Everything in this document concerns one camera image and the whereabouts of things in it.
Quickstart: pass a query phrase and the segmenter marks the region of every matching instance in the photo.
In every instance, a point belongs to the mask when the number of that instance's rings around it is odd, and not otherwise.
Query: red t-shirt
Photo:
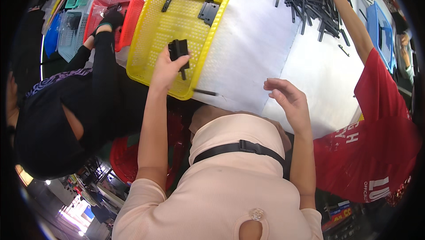
[[[316,185],[369,203],[396,191],[409,177],[422,140],[375,48],[354,94],[365,119],[314,140]]]

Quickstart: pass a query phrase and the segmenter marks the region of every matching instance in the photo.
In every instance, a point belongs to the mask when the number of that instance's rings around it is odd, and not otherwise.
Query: black glove
[[[122,26],[124,24],[124,16],[116,11],[116,10],[109,10],[105,13],[103,19],[100,21],[99,25],[97,26],[96,30],[91,34],[93,36],[96,35],[97,29],[105,24],[109,24],[112,28],[112,31],[116,30],[119,26]]]

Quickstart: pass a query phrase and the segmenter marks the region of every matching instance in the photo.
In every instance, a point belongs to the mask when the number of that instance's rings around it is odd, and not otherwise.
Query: black sleeve
[[[100,32],[94,39],[96,52],[93,62],[92,91],[94,111],[100,119],[109,117],[118,100],[118,82],[116,76],[115,39],[110,32]]]
[[[78,70],[80,68],[84,68],[85,63],[88,61],[88,58],[90,57],[91,50],[89,50],[85,46],[81,46],[78,49],[78,52],[72,57],[71,61],[68,63],[68,65],[64,68],[63,71],[72,71],[72,70]]]

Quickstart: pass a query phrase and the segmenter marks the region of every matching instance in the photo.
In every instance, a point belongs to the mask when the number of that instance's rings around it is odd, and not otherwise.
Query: light blue plastic basket
[[[382,61],[384,61],[385,67],[387,67],[388,71],[392,74],[395,64],[392,60],[393,29],[391,24],[376,1],[366,9],[366,16],[368,18],[367,30],[372,39],[372,43],[381,56]]]
[[[78,29],[72,29],[70,27],[70,21],[76,17],[81,17],[78,23]],[[87,18],[88,14],[85,14],[82,10],[68,10],[63,15],[57,51],[67,62],[71,61],[80,46],[82,46]]]

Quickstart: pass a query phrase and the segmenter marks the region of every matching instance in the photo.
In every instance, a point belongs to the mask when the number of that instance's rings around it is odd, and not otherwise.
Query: plastic buckle
[[[262,155],[260,144],[252,143],[243,139],[239,140],[239,149],[242,152],[250,152]]]

